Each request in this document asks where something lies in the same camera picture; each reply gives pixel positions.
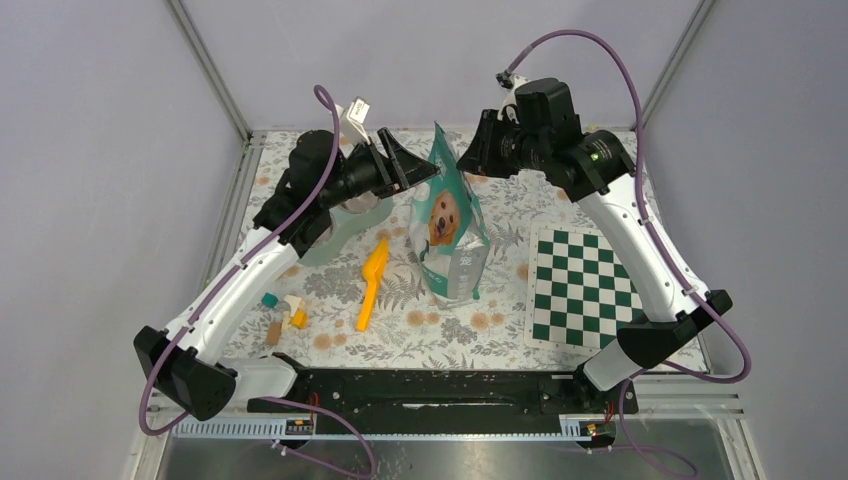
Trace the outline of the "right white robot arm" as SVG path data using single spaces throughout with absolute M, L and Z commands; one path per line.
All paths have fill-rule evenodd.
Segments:
M 717 323 L 732 301 L 683 261 L 647 205 L 642 171 L 619 139 L 582 130 L 565 83 L 508 73 L 498 82 L 507 96 L 500 108 L 482 112 L 458 169 L 491 178 L 543 173 L 600 229 L 642 302 L 642 316 L 577 370 L 575 402 L 597 412 L 612 400 L 613 387 L 666 361 Z

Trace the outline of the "orange plastic scoop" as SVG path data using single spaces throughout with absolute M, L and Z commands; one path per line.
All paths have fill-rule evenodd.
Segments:
M 359 332 L 364 332 L 368 328 L 388 259 L 389 241 L 387 238 L 381 238 L 362 268 L 362 277 L 366 282 L 366 287 L 361 311 L 355 326 Z

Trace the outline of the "green dog food bag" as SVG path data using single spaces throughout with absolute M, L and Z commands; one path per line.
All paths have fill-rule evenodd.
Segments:
M 449 309 L 479 298 L 490 242 L 479 200 L 438 124 L 428 161 L 439 172 L 415 188 L 408 237 L 436 305 Z

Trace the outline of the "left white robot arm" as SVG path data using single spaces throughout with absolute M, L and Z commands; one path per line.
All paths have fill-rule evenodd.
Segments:
M 331 211 L 371 193 L 387 199 L 439 169 L 405 149 L 382 128 L 376 140 L 344 153 L 335 134 L 301 134 L 273 194 L 253 218 L 241 246 L 200 296 L 162 329 L 146 326 L 133 345 L 153 388 L 198 421 L 232 402 L 272 397 L 296 411 L 310 385 L 277 357 L 228 359 L 224 352 L 244 317 L 332 225 Z

